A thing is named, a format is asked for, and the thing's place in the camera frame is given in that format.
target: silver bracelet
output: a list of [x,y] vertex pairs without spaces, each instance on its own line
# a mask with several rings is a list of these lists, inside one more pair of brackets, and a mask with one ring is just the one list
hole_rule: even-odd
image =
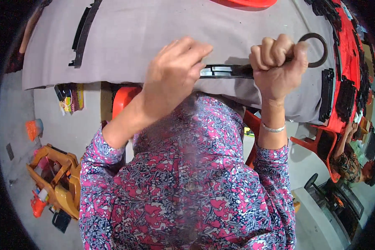
[[280,128],[277,128],[277,129],[269,128],[269,127],[265,126],[265,124],[264,124],[263,122],[261,122],[261,124],[262,124],[262,126],[264,127],[264,129],[265,129],[266,131],[270,131],[270,132],[272,132],[272,133],[278,133],[278,132],[281,132],[281,131],[283,131],[283,130],[285,129],[285,127],[286,127],[286,123],[285,123],[285,125],[284,125],[283,127],[280,127]]

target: red tablecloth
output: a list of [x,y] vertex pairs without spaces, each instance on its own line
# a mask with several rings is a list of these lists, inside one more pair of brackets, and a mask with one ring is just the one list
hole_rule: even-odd
[[[335,3],[340,4],[340,0],[333,0]],[[345,75],[347,79],[354,81],[355,87],[357,90],[360,89],[360,58],[359,58],[359,52],[357,48],[357,44],[355,43],[355,38],[353,35],[353,24],[345,14],[343,8],[336,8],[337,12],[339,13],[340,19],[341,19],[341,26],[342,31],[338,32],[338,36],[340,39],[340,59],[341,59],[341,65],[342,65],[342,75]],[[322,126],[323,129],[329,130],[336,133],[343,133],[345,123],[340,120],[336,113],[336,101],[337,96],[339,94],[340,89],[340,81],[336,79],[336,88],[334,93],[334,104],[332,107],[332,113],[329,118],[328,125]],[[353,111],[351,112],[350,116],[350,122],[353,122],[355,113],[357,111],[356,104],[354,104]]]

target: floral patterned shirt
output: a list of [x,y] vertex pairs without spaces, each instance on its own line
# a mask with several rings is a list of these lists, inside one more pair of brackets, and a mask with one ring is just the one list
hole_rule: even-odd
[[85,249],[294,249],[287,146],[243,159],[243,120],[204,94],[134,137],[135,157],[101,129],[81,162]]

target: concrete floor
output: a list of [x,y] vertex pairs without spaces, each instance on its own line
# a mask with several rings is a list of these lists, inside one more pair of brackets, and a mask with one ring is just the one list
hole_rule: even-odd
[[[85,147],[100,125],[100,83],[86,84],[84,98],[85,108],[82,111],[63,116],[54,88],[22,91],[21,72],[4,77],[0,94],[0,163],[15,210],[30,236],[41,249],[82,249],[76,221],[71,221],[66,233],[62,234],[51,224],[52,213],[48,209],[44,210],[40,218],[33,217],[30,199],[34,182],[26,171],[25,163],[30,162],[36,148],[46,143],[74,153],[78,159],[83,155]],[[375,126],[375,104],[373,114],[372,122]],[[24,123],[35,117],[42,119],[44,133],[40,140],[31,142],[26,136]],[[315,134],[315,131],[306,124],[287,122],[286,127],[289,137],[312,137]],[[12,161],[5,151],[5,146],[9,142],[15,155]],[[245,158],[253,142],[254,138],[245,136]],[[329,178],[325,165],[314,153],[298,145],[292,145],[291,142],[289,147],[288,162],[292,190],[303,187],[314,173],[319,174],[316,184],[322,184]],[[127,154],[127,160],[130,160],[133,156],[130,144],[127,147]],[[9,180],[17,181],[10,186]],[[364,226],[375,204],[375,186],[369,187],[360,183],[353,187],[353,191],[365,207],[360,221]],[[304,224],[297,227],[299,242],[296,249],[312,249],[312,247],[319,249],[320,246],[312,245],[308,241],[308,237],[304,235],[304,228]]]

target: ring handle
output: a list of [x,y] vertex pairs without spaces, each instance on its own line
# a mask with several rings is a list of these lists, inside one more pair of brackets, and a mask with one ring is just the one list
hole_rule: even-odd
[[326,44],[326,41],[325,39],[320,35],[320,34],[317,34],[317,33],[308,33],[308,34],[305,34],[304,36],[302,36],[299,40],[299,42],[304,42],[306,41],[307,39],[310,39],[310,38],[317,38],[319,41],[321,41],[322,43],[322,46],[324,46],[324,54],[322,55],[321,59],[315,63],[309,63],[308,64],[308,67],[319,67],[321,66],[322,64],[324,64],[324,62],[326,61],[326,58],[328,57],[328,46]]

